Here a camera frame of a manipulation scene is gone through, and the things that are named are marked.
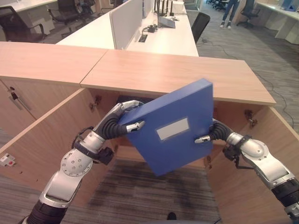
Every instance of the cabinet door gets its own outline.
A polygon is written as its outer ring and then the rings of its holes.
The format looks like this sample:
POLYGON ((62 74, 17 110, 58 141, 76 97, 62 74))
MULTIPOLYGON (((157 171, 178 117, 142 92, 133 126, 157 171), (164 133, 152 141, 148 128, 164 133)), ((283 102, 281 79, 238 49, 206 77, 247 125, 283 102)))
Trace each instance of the cabinet door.
POLYGON ((16 136, 34 121, 35 118, 17 100, 12 99, 0 81, 0 127, 9 135, 16 136))
POLYGON ((36 119, 79 89, 79 86, 45 81, 2 78, 2 82, 8 89, 15 89, 15 93, 36 119))
MULTIPOLYGON (((254 119, 258 124, 252 129, 246 125, 240 133, 264 142, 270 153, 299 179, 298 134, 272 107, 264 107, 254 119)), ((212 161, 208 178, 223 223, 291 223, 283 205, 253 170, 236 169, 233 162, 219 154, 212 161)))
MULTIPOLYGON (((107 94, 102 96, 98 107, 104 107, 104 102, 110 103, 109 99, 107 94)), ((71 149, 78 132, 95 126, 102 118, 98 110, 91 111, 89 104, 92 102, 89 90, 79 89, 27 127, 0 149, 0 158, 8 153, 15 157, 16 162, 12 167, 0 167, 0 174, 42 191, 51 176, 60 169, 60 161, 71 149)), ((89 201, 107 171, 108 166, 93 164, 83 178, 74 205, 84 206, 89 201)))

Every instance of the white partition panel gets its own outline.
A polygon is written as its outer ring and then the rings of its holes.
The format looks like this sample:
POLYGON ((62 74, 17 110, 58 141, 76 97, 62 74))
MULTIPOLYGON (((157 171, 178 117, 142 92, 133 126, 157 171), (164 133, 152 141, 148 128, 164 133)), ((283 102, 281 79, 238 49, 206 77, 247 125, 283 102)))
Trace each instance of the white partition panel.
POLYGON ((115 49, 126 49, 142 22, 142 1, 129 0, 110 11, 115 49))

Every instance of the white desk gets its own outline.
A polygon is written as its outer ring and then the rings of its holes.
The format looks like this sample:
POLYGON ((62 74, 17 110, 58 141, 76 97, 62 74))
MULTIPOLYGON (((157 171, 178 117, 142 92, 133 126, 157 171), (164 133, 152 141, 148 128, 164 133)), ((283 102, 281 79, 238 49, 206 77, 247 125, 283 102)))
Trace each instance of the white desk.
POLYGON ((57 44, 114 49, 109 13, 88 23, 57 44))
POLYGON ((299 13, 280 9, 277 5, 256 3, 261 9, 256 25, 277 30, 276 38, 286 39, 290 43, 299 44, 299 13))
MULTIPOLYGON (((3 6, 12 6, 29 27, 41 23, 48 35, 55 28, 48 8, 58 8, 56 2, 57 0, 22 0, 3 6)), ((40 28, 35 28, 35 32, 40 33, 40 28)))
MULTIPOLYGON (((175 15, 179 21, 175 21, 176 28, 159 28, 154 33, 144 32, 147 39, 144 43, 138 42, 139 38, 133 39, 127 50, 151 52, 170 55, 199 56, 191 31, 187 14, 175 15)), ((150 12, 142 20, 140 33, 148 25, 157 24, 157 15, 150 12)))

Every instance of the white label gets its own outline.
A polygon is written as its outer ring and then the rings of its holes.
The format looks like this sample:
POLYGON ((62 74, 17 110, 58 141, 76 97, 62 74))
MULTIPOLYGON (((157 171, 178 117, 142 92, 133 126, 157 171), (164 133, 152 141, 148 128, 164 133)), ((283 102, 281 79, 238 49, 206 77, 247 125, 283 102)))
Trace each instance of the white label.
POLYGON ((161 140, 167 139, 175 134, 179 134, 189 129, 188 119, 184 118, 170 125, 157 129, 157 133, 161 140))

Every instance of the person's leg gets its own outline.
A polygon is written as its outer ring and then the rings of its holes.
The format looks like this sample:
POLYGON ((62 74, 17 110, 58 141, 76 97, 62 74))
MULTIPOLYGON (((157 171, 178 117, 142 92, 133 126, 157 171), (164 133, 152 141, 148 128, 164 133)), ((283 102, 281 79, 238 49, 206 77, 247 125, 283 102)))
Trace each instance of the person's leg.
POLYGON ((239 6, 239 2, 235 1, 232 13, 230 14, 230 17, 229 17, 229 21, 233 20, 233 18, 235 16, 235 12, 237 11, 238 6, 239 6))
POLYGON ((224 13, 224 15, 223 15, 222 23, 221 23, 221 25, 220 25, 220 28, 223 27, 223 25, 224 25, 224 23, 225 23, 225 20, 226 20, 226 17, 228 16, 228 13, 229 13, 230 9, 232 8, 234 1, 235 1, 235 0, 230 0, 230 1, 228 2, 228 6, 226 7, 225 13, 224 13))
POLYGON ((234 6, 233 6, 233 10, 232 10, 232 13, 230 14, 228 25, 227 25, 228 29, 231 29, 231 26, 230 26, 231 25, 231 21, 234 18, 234 15, 235 15, 235 12, 236 12, 238 6, 239 6, 239 2, 237 0, 235 0, 234 6))

